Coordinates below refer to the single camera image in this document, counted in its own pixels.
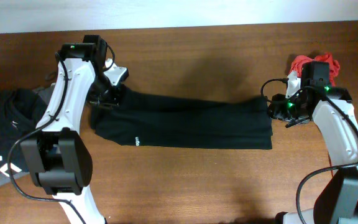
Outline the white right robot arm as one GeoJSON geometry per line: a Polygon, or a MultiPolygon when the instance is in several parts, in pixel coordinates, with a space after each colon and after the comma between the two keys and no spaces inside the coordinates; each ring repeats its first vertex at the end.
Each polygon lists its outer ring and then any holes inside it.
{"type": "Polygon", "coordinates": [[[296,212],[282,212],[277,223],[358,223],[358,124],[349,92],[345,88],[305,86],[290,95],[269,99],[272,118],[294,126],[312,121],[328,150],[331,166],[304,177],[296,190],[296,212]],[[303,186],[312,177],[332,172],[333,177],[312,208],[300,207],[303,186]]]}

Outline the black polo shirt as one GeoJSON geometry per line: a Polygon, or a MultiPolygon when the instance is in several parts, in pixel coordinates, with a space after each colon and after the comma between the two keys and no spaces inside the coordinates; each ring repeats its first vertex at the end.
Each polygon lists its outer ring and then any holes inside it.
{"type": "Polygon", "coordinates": [[[238,103],[177,98],[123,88],[119,106],[94,107],[94,133],[122,146],[272,148],[272,120],[261,97],[238,103]]]}

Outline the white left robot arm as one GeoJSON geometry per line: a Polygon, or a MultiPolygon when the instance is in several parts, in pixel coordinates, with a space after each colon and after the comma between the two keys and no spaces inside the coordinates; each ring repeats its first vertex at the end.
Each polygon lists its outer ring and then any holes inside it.
{"type": "Polygon", "coordinates": [[[58,77],[47,109],[36,129],[18,144],[35,186],[57,202],[70,223],[106,223],[90,189],[93,161],[80,138],[85,104],[113,109],[120,104],[120,82],[128,76],[115,58],[107,58],[112,48],[100,44],[65,44],[56,54],[58,77]]]}

